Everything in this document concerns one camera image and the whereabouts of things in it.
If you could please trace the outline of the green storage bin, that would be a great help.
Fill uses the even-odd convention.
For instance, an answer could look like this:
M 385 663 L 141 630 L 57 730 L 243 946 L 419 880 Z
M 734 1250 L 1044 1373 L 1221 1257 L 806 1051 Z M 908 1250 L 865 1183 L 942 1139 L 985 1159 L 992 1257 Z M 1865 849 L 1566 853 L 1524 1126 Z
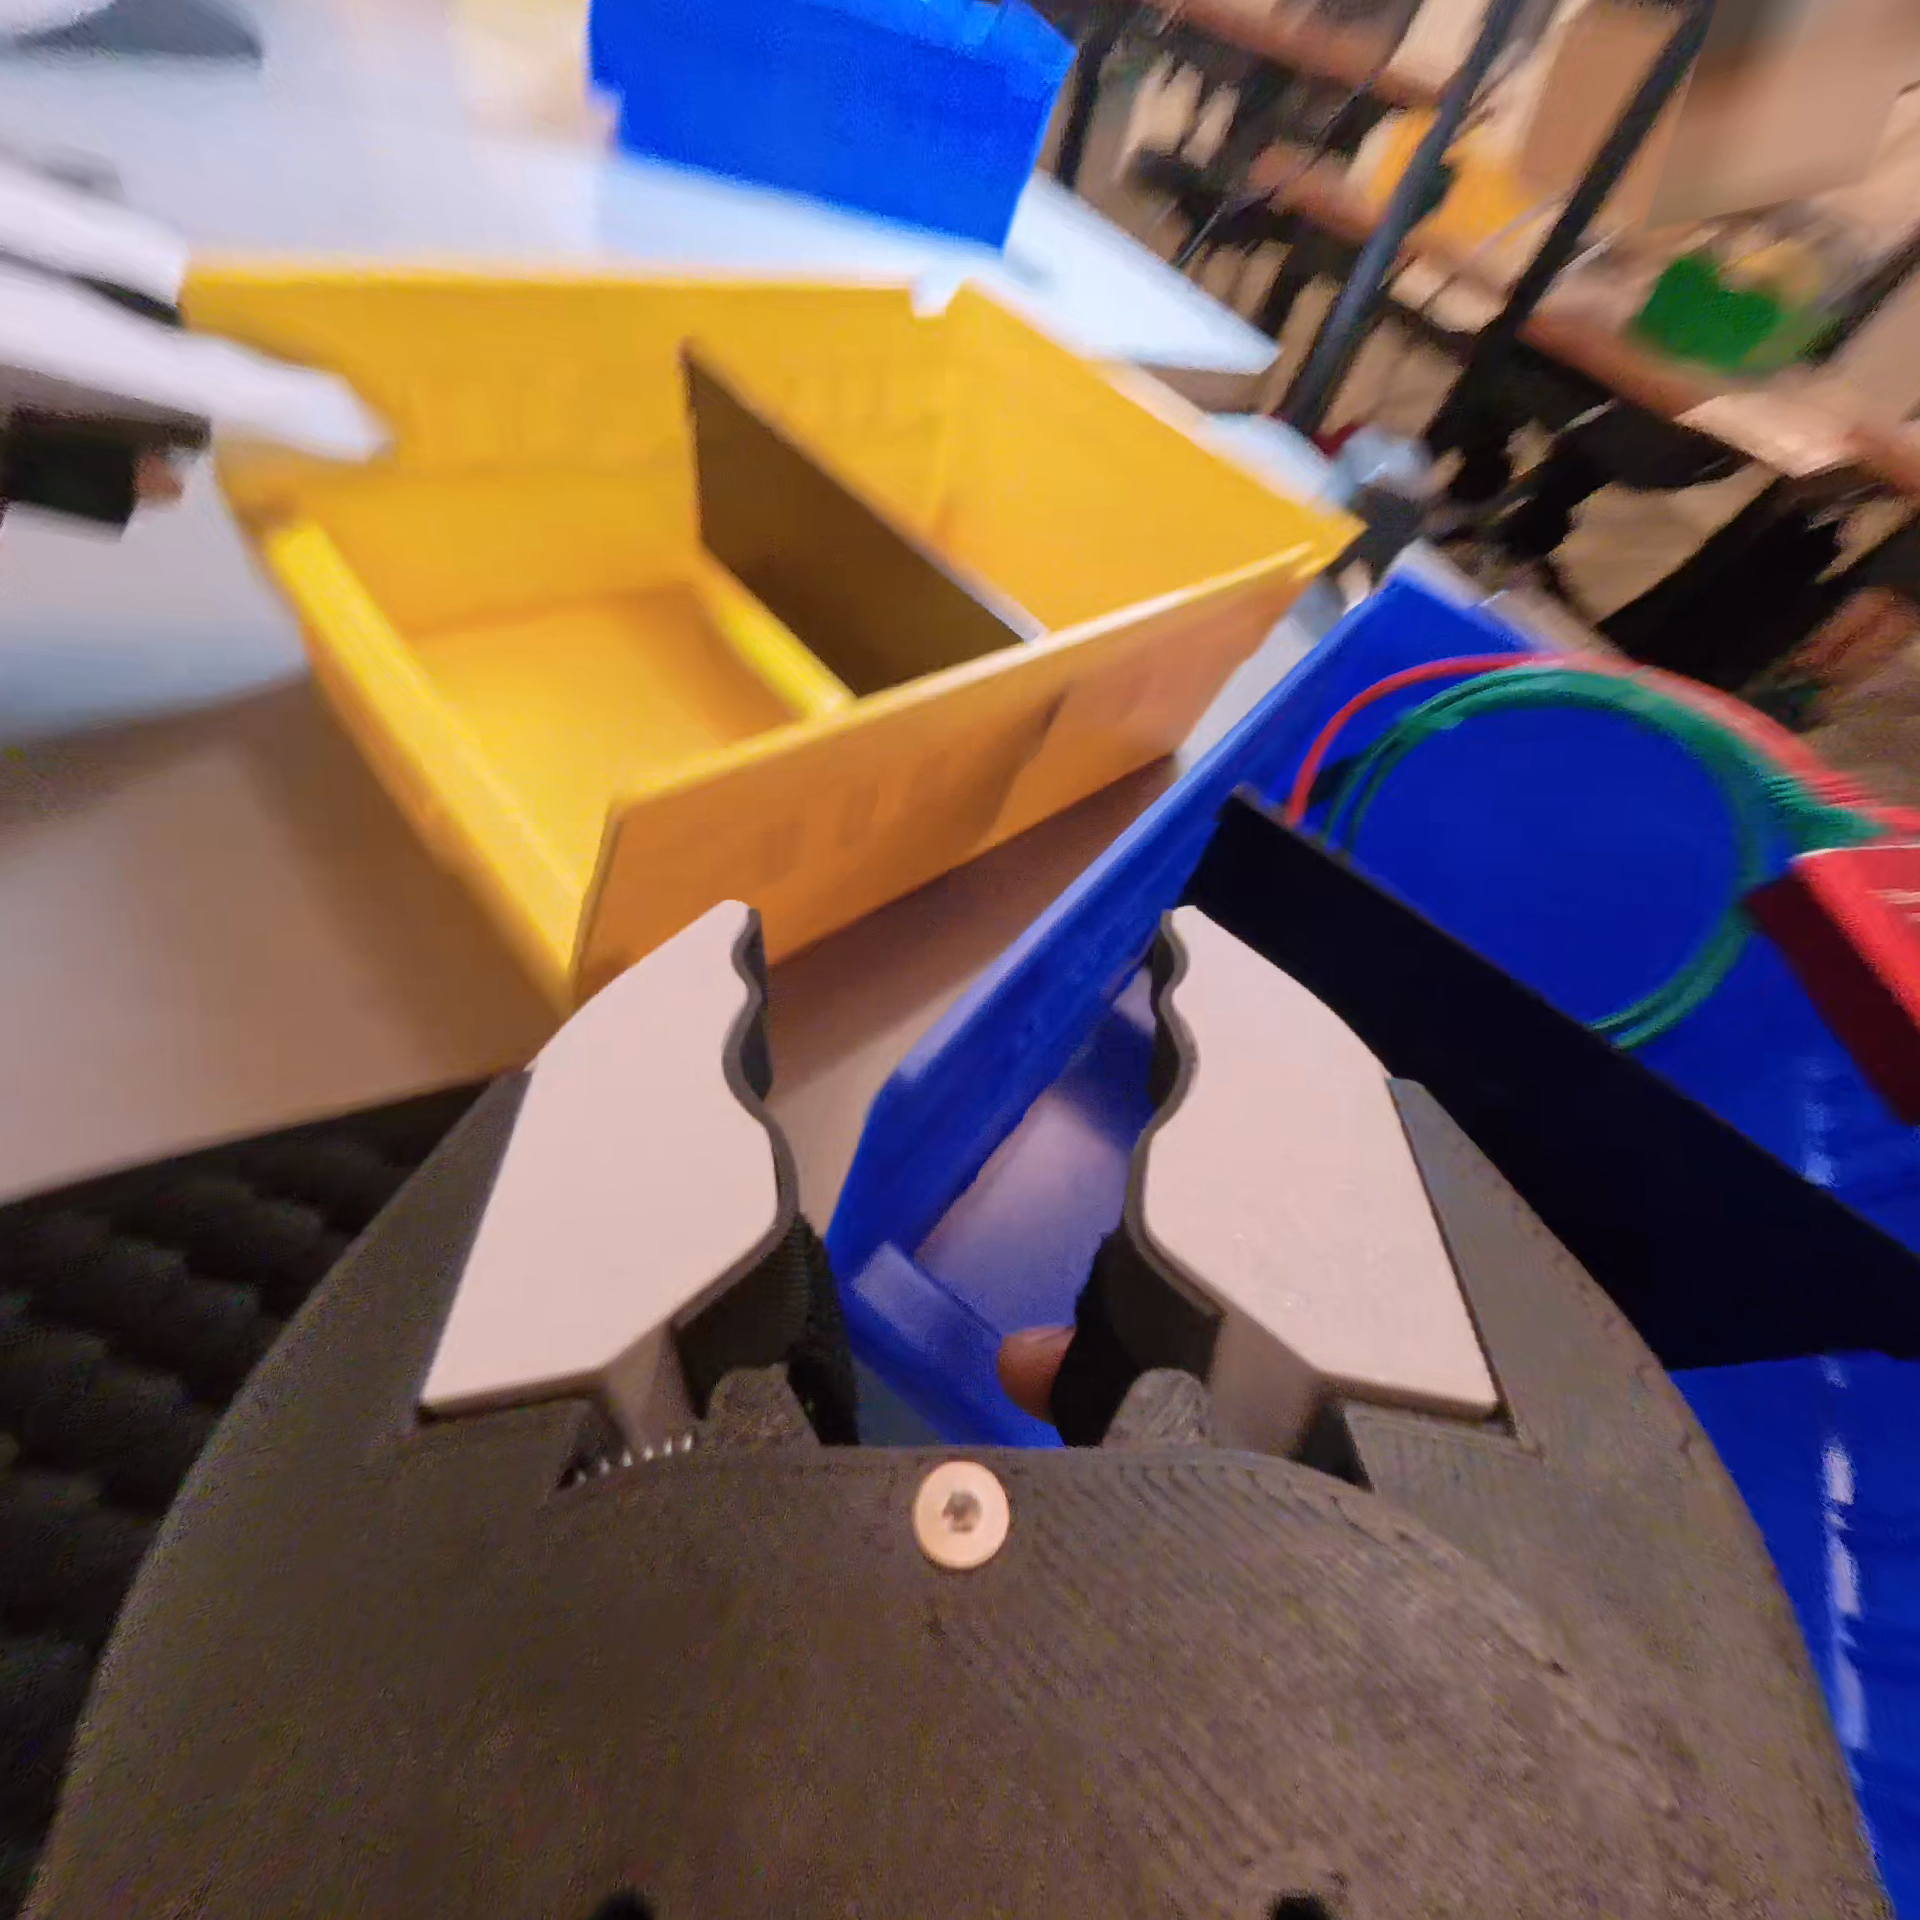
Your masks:
M 1678 363 L 1759 376 L 1803 360 L 1827 335 L 1827 293 L 1807 243 L 1776 240 L 1733 258 L 1699 247 L 1663 265 L 1623 334 Z

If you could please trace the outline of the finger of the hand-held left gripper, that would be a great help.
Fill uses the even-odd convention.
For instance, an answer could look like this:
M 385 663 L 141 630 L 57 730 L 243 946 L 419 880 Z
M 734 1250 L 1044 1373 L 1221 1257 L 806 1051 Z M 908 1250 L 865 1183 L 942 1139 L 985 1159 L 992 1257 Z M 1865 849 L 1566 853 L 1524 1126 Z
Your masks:
M 369 459 L 393 438 L 332 373 L 166 326 L 70 283 L 3 287 L 5 413 L 239 438 L 320 459 Z
M 153 304 L 177 304 L 187 242 L 83 183 L 3 163 L 3 258 Z

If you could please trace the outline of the person's right hand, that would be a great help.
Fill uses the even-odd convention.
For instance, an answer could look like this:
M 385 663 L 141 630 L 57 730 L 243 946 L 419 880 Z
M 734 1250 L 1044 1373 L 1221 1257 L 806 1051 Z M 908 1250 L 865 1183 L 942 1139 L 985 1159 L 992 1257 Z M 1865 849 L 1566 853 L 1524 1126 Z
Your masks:
M 1024 1328 L 1009 1331 L 997 1352 L 997 1379 L 1024 1415 L 1053 1424 L 1051 1390 L 1071 1349 L 1073 1328 Z

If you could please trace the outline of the red ethernet splitter box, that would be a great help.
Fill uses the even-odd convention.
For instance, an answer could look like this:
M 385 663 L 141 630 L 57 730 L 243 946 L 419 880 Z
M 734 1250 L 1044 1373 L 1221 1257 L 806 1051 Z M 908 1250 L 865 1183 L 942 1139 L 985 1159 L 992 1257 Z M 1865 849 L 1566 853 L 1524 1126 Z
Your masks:
M 1917 817 L 1796 854 L 1743 898 L 1821 1021 L 1892 1115 L 1917 1122 Z

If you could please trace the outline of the yellow storage bin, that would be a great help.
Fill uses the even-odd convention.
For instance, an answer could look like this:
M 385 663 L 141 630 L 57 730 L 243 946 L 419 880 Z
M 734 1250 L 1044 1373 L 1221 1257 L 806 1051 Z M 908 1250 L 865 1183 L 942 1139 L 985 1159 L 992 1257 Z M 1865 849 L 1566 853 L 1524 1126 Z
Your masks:
M 972 283 L 203 269 L 360 464 L 216 472 L 311 679 L 561 1011 L 709 906 L 800 953 L 1175 754 L 1359 522 Z M 1044 635 L 852 694 L 702 541 L 680 347 Z

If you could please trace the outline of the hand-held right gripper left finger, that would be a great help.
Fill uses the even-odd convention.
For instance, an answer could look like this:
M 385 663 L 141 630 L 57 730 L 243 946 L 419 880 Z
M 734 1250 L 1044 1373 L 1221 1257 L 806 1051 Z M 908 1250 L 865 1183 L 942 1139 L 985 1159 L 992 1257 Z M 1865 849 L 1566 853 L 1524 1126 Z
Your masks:
M 804 1321 L 793 1159 L 763 1099 L 761 923 L 707 909 L 565 1021 L 523 1077 L 439 1345 L 431 1416 L 587 1400 L 677 1442 Z

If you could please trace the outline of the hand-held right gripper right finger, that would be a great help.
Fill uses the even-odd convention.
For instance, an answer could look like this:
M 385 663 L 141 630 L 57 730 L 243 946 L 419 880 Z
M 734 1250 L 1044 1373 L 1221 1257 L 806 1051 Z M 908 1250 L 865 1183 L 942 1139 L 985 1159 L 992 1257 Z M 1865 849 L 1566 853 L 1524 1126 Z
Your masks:
M 1221 1426 L 1328 1400 L 1499 1413 L 1455 1263 L 1379 1056 L 1192 904 L 1153 949 L 1153 1111 L 1118 1239 L 1118 1336 Z

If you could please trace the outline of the black bin divider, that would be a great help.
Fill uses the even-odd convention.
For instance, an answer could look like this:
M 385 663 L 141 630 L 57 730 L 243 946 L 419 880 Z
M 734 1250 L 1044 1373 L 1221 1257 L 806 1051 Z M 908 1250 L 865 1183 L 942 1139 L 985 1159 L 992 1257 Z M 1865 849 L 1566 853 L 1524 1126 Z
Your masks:
M 832 467 L 694 342 L 679 350 L 709 553 L 855 696 L 1044 635 L 876 494 Z
M 1424 1087 L 1669 1368 L 1917 1357 L 1917 1262 L 1233 791 L 1183 890 Z

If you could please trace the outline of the black dimpled wrist pad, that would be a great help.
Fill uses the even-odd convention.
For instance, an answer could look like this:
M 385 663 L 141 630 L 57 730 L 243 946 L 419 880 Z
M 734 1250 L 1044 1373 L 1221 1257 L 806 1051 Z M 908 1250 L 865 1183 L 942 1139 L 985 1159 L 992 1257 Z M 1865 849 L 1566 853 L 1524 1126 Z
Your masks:
M 214 1426 L 489 1082 L 208 1143 L 3 1209 L 3 1914 L 132 1579 Z

